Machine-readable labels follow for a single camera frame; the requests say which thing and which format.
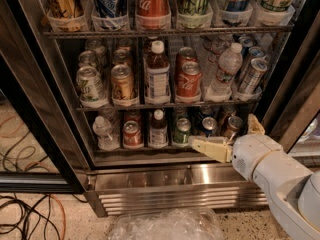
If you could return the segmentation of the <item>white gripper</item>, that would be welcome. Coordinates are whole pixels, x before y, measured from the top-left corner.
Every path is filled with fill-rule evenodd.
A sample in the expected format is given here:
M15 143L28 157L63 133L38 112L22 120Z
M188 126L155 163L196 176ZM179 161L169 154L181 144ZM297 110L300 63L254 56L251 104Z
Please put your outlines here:
M221 163L231 161L233 168L247 181L252 180L253 172L260 161L275 151L283 151L283 147L265 134L265 129L257 117L248 115L248 135L236 139L232 147L225 137L190 136L189 146L199 153Z

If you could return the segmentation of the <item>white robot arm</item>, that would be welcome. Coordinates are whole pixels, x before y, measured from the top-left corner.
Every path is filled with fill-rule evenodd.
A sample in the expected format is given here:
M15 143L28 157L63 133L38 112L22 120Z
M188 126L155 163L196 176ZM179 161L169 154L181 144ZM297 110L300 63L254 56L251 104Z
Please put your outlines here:
M244 179L265 194L269 209L292 240L320 240L320 171L313 172L265 134L255 115L247 134L232 145L225 137L191 136L194 150L230 162Z

